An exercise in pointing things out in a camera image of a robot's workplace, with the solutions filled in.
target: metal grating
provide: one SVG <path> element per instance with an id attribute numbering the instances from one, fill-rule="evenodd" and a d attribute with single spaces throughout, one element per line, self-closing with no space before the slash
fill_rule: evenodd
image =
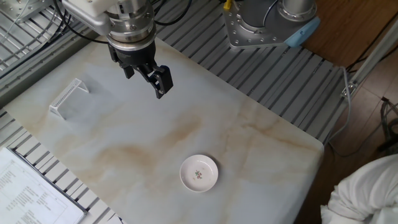
<path id="1" fill-rule="evenodd" d="M 51 6 L 23 23 L 15 23 L 4 38 L 13 20 L 0 11 L 0 40 L 4 38 L 0 43 L 0 74 L 6 73 L 53 37 L 61 23 L 54 12 Z"/>
<path id="2" fill-rule="evenodd" d="M 24 156 L 42 175 L 84 207 L 88 213 L 81 224 L 105 224 L 109 219 L 117 217 L 113 210 L 3 109 L 0 110 L 0 146 L 14 149 Z"/>
<path id="3" fill-rule="evenodd" d="M 172 21 L 186 1 L 171 0 L 158 21 Z M 342 71 L 303 48 L 230 47 L 217 0 L 193 0 L 187 15 L 172 26 L 158 26 L 158 38 L 205 67 L 282 118 L 325 141 L 346 107 L 340 98 Z"/>
<path id="4" fill-rule="evenodd" d="M 184 0 L 170 0 L 156 19 L 174 20 L 186 3 Z M 51 8 L 45 11 L 49 15 L 53 12 Z M 40 24 L 43 27 L 46 23 L 42 21 Z M 32 30 L 33 25 L 32 22 L 27 27 Z M 218 0 L 193 0 L 190 10 L 180 22 L 168 27 L 158 26 L 157 30 L 158 38 L 321 142 L 326 139 L 346 108 L 346 102 L 340 97 L 344 88 L 342 71 L 307 49 L 231 49 L 222 17 L 222 5 Z M 3 27 L 0 27 L 0 32 L 5 32 Z M 10 35 L 10 39 L 18 42 L 14 40 L 15 35 L 17 34 Z M 46 31 L 43 37 L 32 44 L 37 47 L 50 37 L 51 32 Z M 67 44 L 71 45 L 68 48 L 73 47 L 73 41 L 78 37 L 68 39 L 62 44 L 55 42 L 48 55 L 28 67 L 38 68 L 51 62 L 52 55 L 59 55 Z M 22 58 L 33 47 L 20 48 L 25 51 L 18 56 Z M 23 76 L 31 71 L 19 72 Z M 4 110 L 0 110 L 0 145 L 12 147 L 23 154 L 44 175 L 87 208 L 88 216 L 82 223 L 106 223 L 115 217 L 108 206 Z"/>

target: wire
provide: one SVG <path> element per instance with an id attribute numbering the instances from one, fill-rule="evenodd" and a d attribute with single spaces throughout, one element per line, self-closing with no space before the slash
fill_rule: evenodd
<path id="1" fill-rule="evenodd" d="M 162 8 L 162 6 L 166 3 L 166 1 L 167 1 L 167 0 L 162 0 L 162 2 L 160 3 L 160 5 L 157 6 L 157 7 L 154 9 L 154 14 L 155 14 L 155 16 L 156 16 L 157 13 L 160 11 L 160 9 Z"/>
<path id="2" fill-rule="evenodd" d="M 62 22 L 63 22 L 63 23 L 66 25 L 66 27 L 67 27 L 68 29 L 70 29 L 74 34 L 78 35 L 79 37 L 81 37 L 81 38 L 83 38 L 83 39 L 90 40 L 90 41 L 92 41 L 92 42 L 96 42 L 96 43 L 99 43 L 99 44 L 108 44 L 108 42 L 100 41 L 100 40 L 95 40 L 95 39 L 91 39 L 91 38 L 89 38 L 89 37 L 86 37 L 86 36 L 84 36 L 84 35 L 81 35 L 81 34 L 79 34 L 78 32 L 76 32 L 74 29 L 72 29 L 72 27 L 70 27 L 70 25 L 66 22 L 65 16 L 62 15 L 61 9 L 60 9 L 59 6 L 58 6 L 57 0 L 52 0 L 52 1 L 53 1 L 53 3 L 54 3 L 55 10 L 57 11 L 57 13 L 58 13 L 58 14 L 60 15 L 60 17 L 61 17 Z"/>
<path id="3" fill-rule="evenodd" d="M 388 111 L 386 110 L 386 113 L 385 113 L 384 117 L 386 118 L 387 115 L 388 115 L 391 111 L 392 111 L 392 108 L 390 108 Z M 336 148 L 335 148 L 330 142 L 328 142 L 328 144 L 329 144 L 329 146 L 332 148 L 333 152 L 335 152 L 338 156 L 340 156 L 340 157 L 342 157 L 342 158 L 352 156 L 352 155 L 358 153 L 358 152 L 362 149 L 362 147 L 364 146 L 364 144 L 367 143 L 367 141 L 373 136 L 373 134 L 376 133 L 376 131 L 382 126 L 382 123 L 383 123 L 383 120 L 380 121 L 380 123 L 377 125 L 377 127 L 366 137 L 366 139 L 361 143 L 361 145 L 359 146 L 359 148 L 358 148 L 357 150 L 355 150 L 354 152 L 351 152 L 351 153 L 349 153 L 349 154 L 347 154 L 347 155 L 341 155 L 341 154 L 336 150 Z"/>
<path id="4" fill-rule="evenodd" d="M 30 1 L 30 0 L 27 0 L 27 2 L 26 2 L 26 4 L 25 4 L 25 6 L 24 6 L 22 12 L 18 15 L 17 19 L 15 19 L 15 21 L 11 24 L 11 26 L 10 26 L 10 28 L 7 30 L 6 34 L 4 34 L 4 36 L 1 38 L 0 44 L 6 39 L 8 33 L 10 33 L 12 27 L 15 25 L 15 23 L 18 21 L 18 19 L 21 18 L 21 15 L 24 13 L 24 11 L 25 11 L 25 9 L 26 9 L 26 6 L 28 5 L 29 1 Z"/>
<path id="5" fill-rule="evenodd" d="M 276 4 L 277 1 L 278 1 L 278 0 L 275 0 L 274 3 L 272 3 L 272 5 L 269 6 L 269 8 L 268 8 L 267 13 L 266 13 L 266 16 L 264 16 L 264 22 L 262 23 L 262 25 L 263 25 L 264 27 L 266 26 L 266 19 L 267 19 L 267 16 L 268 16 L 269 12 L 271 11 L 272 7 L 275 6 L 275 4 Z"/>
<path id="6" fill-rule="evenodd" d="M 374 43 L 376 43 L 377 39 L 381 36 L 381 34 L 390 26 L 390 24 L 395 20 L 395 18 L 398 16 L 398 12 L 387 22 L 387 24 L 385 24 L 385 26 L 380 30 L 380 32 L 377 34 L 377 36 L 373 39 L 373 41 L 368 45 L 368 47 L 366 47 L 366 49 L 362 52 L 362 54 L 358 57 L 358 59 L 352 63 L 351 65 L 348 65 L 347 70 L 350 71 L 354 65 L 356 65 L 359 62 L 363 62 L 365 61 L 368 57 L 362 58 L 366 52 L 374 45 Z M 390 51 L 387 55 L 385 55 L 383 58 L 380 59 L 384 60 L 386 57 L 390 56 L 390 54 L 393 53 L 393 51 L 397 50 L 397 47 L 395 49 L 393 49 L 392 51 Z"/>
<path id="7" fill-rule="evenodd" d="M 390 50 L 390 52 L 388 52 L 385 56 L 383 56 L 383 57 L 380 59 L 379 62 L 381 62 L 381 61 L 383 61 L 384 59 L 388 58 L 388 56 L 392 55 L 397 49 L 398 49 L 398 45 L 396 45 L 392 50 Z M 365 61 L 366 59 L 368 59 L 368 57 L 365 57 L 365 58 L 362 58 L 361 60 L 358 60 L 356 63 L 354 63 L 354 65 L 357 64 L 357 63 L 359 63 L 359 62 L 363 62 L 363 61 Z M 354 72 L 357 72 L 357 71 L 358 71 L 358 70 L 353 70 L 353 71 L 350 71 L 349 73 L 354 73 Z"/>
<path id="8" fill-rule="evenodd" d="M 351 93 L 349 92 L 349 88 L 348 88 L 348 74 L 346 71 L 345 67 L 340 67 L 343 70 L 343 75 L 344 75 L 344 84 L 346 85 L 346 92 L 347 92 L 347 100 L 348 100 L 348 116 L 347 116 L 347 120 L 346 123 L 344 124 L 343 127 L 341 127 L 337 132 L 335 132 L 330 138 L 328 138 L 326 140 L 325 145 L 327 145 L 334 137 L 336 137 L 340 132 L 342 132 L 345 128 L 347 128 L 348 123 L 349 123 L 349 119 L 351 117 Z"/>
<path id="9" fill-rule="evenodd" d="M 160 8 L 164 5 L 165 2 L 166 2 L 166 1 L 163 0 L 162 3 L 160 4 L 160 6 L 158 6 L 158 7 L 156 8 L 157 11 L 155 11 L 155 15 L 160 11 Z M 155 21 L 155 23 L 158 24 L 158 25 L 161 25 L 161 26 L 170 26 L 170 25 L 173 25 L 173 24 L 177 23 L 178 21 L 180 21 L 180 20 L 186 15 L 186 13 L 187 13 L 188 10 L 189 10 L 189 7 L 191 6 L 191 3 L 192 3 L 192 0 L 188 0 L 188 4 L 187 4 L 186 8 L 185 8 L 184 11 L 181 13 L 181 15 L 180 15 L 178 18 L 176 18 L 174 21 L 172 21 L 172 22 L 159 22 L 159 21 Z"/>

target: marble table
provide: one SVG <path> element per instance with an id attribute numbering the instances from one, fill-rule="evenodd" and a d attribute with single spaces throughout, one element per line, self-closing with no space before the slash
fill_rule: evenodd
<path id="1" fill-rule="evenodd" d="M 292 223 L 323 154 L 321 142 L 156 39 L 174 87 L 158 100 L 91 43 L 5 109 L 127 223 Z M 74 79 L 62 120 L 49 104 Z M 213 158 L 216 185 L 194 193 L 179 168 Z"/>

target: wooden floor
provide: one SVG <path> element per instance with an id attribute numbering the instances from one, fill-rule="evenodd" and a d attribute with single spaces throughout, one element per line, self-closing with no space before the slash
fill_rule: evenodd
<path id="1" fill-rule="evenodd" d="M 304 47 L 348 66 L 398 12 L 397 0 L 315 0 L 321 24 Z"/>
<path id="2" fill-rule="evenodd" d="M 366 137 L 381 122 L 381 97 L 385 96 L 394 104 L 398 103 L 398 51 L 380 62 L 362 82 L 353 98 L 353 107 L 349 126 L 334 140 L 332 144 L 340 154 L 356 151 Z M 335 131 L 344 125 L 347 110 L 342 114 L 335 126 Z M 389 120 L 397 118 L 391 112 Z M 361 166 L 377 158 L 385 156 L 376 151 L 384 142 L 384 135 L 379 128 L 361 147 L 360 151 L 350 157 L 340 157 L 325 149 L 325 156 L 313 185 L 295 223 L 321 223 L 320 205 L 326 205 L 333 191 L 342 179 L 352 174 Z"/>

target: black cable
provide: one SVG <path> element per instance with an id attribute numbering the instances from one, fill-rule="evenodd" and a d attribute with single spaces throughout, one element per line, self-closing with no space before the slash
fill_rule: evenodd
<path id="1" fill-rule="evenodd" d="M 160 4 L 160 6 L 158 7 L 159 10 L 160 10 L 160 8 L 163 6 L 164 2 L 165 2 L 165 1 L 162 1 L 162 4 Z M 176 18 L 174 21 L 172 21 L 172 22 L 159 22 L 159 21 L 155 21 L 155 23 L 158 24 L 158 25 L 161 25 L 161 26 L 170 26 L 170 25 L 173 25 L 173 24 L 177 23 L 178 21 L 180 21 L 180 20 L 186 15 L 186 13 L 187 13 L 188 10 L 189 10 L 189 7 L 191 6 L 191 3 L 192 3 L 192 0 L 188 0 L 188 4 L 187 4 L 187 7 L 185 8 L 185 10 L 184 10 L 184 11 L 182 12 L 182 14 L 181 14 L 178 18 Z"/>
<path id="2" fill-rule="evenodd" d="M 78 32 L 76 32 L 74 29 L 72 29 L 72 27 L 70 27 L 70 25 L 66 22 L 65 17 L 62 15 L 61 9 L 60 9 L 59 6 L 58 6 L 57 0 L 52 0 L 52 1 L 53 1 L 53 3 L 54 3 L 55 10 L 57 11 L 57 13 L 58 13 L 58 14 L 60 15 L 60 17 L 61 17 L 62 22 L 63 22 L 63 23 L 66 25 L 66 27 L 67 27 L 68 29 L 70 29 L 74 34 L 78 35 L 79 37 L 81 37 L 81 38 L 83 38 L 83 39 L 90 40 L 90 41 L 92 41 L 92 42 L 96 42 L 96 43 L 99 43 L 99 44 L 108 44 L 108 42 L 100 41 L 100 40 L 95 40 L 95 39 L 91 39 L 91 38 L 89 38 L 89 37 L 86 37 L 86 36 L 84 36 L 84 35 L 81 35 L 81 34 L 79 34 Z"/>
<path id="3" fill-rule="evenodd" d="M 384 59 L 388 58 L 388 56 L 392 55 L 397 49 L 398 49 L 398 45 L 396 45 L 392 50 L 390 50 L 390 52 L 388 52 L 385 56 L 383 56 L 383 57 L 380 59 L 379 62 L 381 62 L 381 61 L 383 61 Z M 358 60 L 356 63 L 363 62 L 363 61 L 365 61 L 366 59 L 368 59 L 368 57 L 362 58 L 361 60 Z M 354 73 L 354 72 L 357 72 L 357 71 L 358 71 L 358 70 L 353 70 L 353 71 L 350 71 L 349 73 Z"/>
<path id="4" fill-rule="evenodd" d="M 386 111 L 386 113 L 385 113 L 385 115 L 384 115 L 384 119 L 387 119 L 387 115 L 388 115 L 391 111 L 392 111 L 392 108 L 390 108 L 388 111 Z M 346 157 L 352 156 L 352 155 L 358 153 L 358 152 L 362 149 L 362 147 L 364 146 L 364 144 L 365 144 L 365 143 L 371 138 L 371 136 L 373 136 L 373 134 L 376 133 L 376 131 L 381 127 L 382 122 L 383 122 L 383 120 L 380 121 L 380 123 L 379 123 L 378 126 L 372 131 L 372 133 L 370 133 L 370 134 L 366 137 L 366 139 L 361 143 L 361 145 L 359 146 L 359 148 L 358 148 L 357 150 L 355 150 L 354 152 L 352 152 L 352 153 L 349 153 L 349 154 L 347 154 L 347 155 L 341 155 L 341 154 L 336 150 L 336 148 L 335 148 L 330 142 L 329 142 L 328 144 L 330 145 L 330 147 L 331 147 L 331 149 L 333 150 L 333 152 L 336 153 L 336 155 L 338 155 L 338 156 L 340 156 L 340 157 L 342 157 L 342 158 L 346 158 Z"/>
<path id="5" fill-rule="evenodd" d="M 378 38 L 381 36 L 381 34 L 387 29 L 387 27 L 390 26 L 390 24 L 395 20 L 395 18 L 398 16 L 398 12 L 387 22 L 387 24 L 385 24 L 385 26 L 380 30 L 380 32 L 377 34 L 376 38 L 373 39 L 373 41 L 368 45 L 368 47 L 366 47 L 366 49 L 362 52 L 362 54 L 358 57 L 358 59 L 352 63 L 351 65 L 348 65 L 347 67 L 347 71 L 350 71 L 354 65 L 356 65 L 359 62 L 363 62 L 365 61 L 368 57 L 362 58 L 366 52 L 374 45 L 374 43 L 376 43 L 376 41 L 378 40 Z M 380 61 L 384 60 L 386 57 L 390 56 L 390 54 L 392 54 L 395 50 L 397 50 L 397 48 L 392 49 L 392 51 L 390 51 L 390 53 L 386 54 L 382 59 L 380 59 Z"/>
<path id="6" fill-rule="evenodd" d="M 156 16 L 157 13 L 160 11 L 160 9 L 162 8 L 162 6 L 163 6 L 164 4 L 166 4 L 166 2 L 167 2 L 167 0 L 162 0 L 162 2 L 160 3 L 160 5 L 157 6 L 157 7 L 154 9 L 154 14 L 155 14 L 155 16 Z"/>

